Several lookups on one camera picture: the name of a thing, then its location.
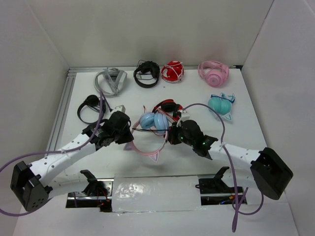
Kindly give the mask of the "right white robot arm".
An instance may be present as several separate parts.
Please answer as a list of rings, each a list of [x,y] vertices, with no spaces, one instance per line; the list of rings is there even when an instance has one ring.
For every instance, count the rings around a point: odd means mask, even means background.
[[[191,119],[172,123],[168,141],[172,145],[186,144],[209,160],[227,162],[229,168],[215,180],[215,188],[221,193],[236,182],[240,187],[258,189],[264,196],[278,200],[293,178],[292,170],[273,149],[253,150],[222,143],[205,135]]]

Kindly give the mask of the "blue pink cat-ear headphones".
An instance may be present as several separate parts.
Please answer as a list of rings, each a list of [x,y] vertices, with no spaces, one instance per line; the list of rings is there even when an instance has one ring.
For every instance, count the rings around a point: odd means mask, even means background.
[[[141,131],[145,132],[148,131],[158,134],[159,136],[162,136],[163,143],[161,147],[151,152],[143,152],[134,144],[134,141],[130,141],[127,144],[125,144],[124,151],[134,151],[142,156],[150,158],[151,160],[157,163],[159,160],[159,154],[164,149],[168,139],[170,126],[167,115],[153,112],[146,112],[142,114],[139,120],[132,126],[131,134],[134,133],[138,126],[141,127],[140,128]]]

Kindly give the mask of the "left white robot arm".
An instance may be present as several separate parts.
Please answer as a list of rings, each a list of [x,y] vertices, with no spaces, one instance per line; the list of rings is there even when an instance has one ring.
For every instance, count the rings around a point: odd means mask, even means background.
[[[40,160],[14,166],[10,188],[26,212],[44,206],[55,196],[82,192],[92,196],[100,191],[107,193],[105,185],[89,170],[59,178],[58,175],[82,158],[107,147],[111,143],[125,144],[133,140],[130,118],[122,111],[115,111],[110,118],[93,123],[83,129],[74,140]]]

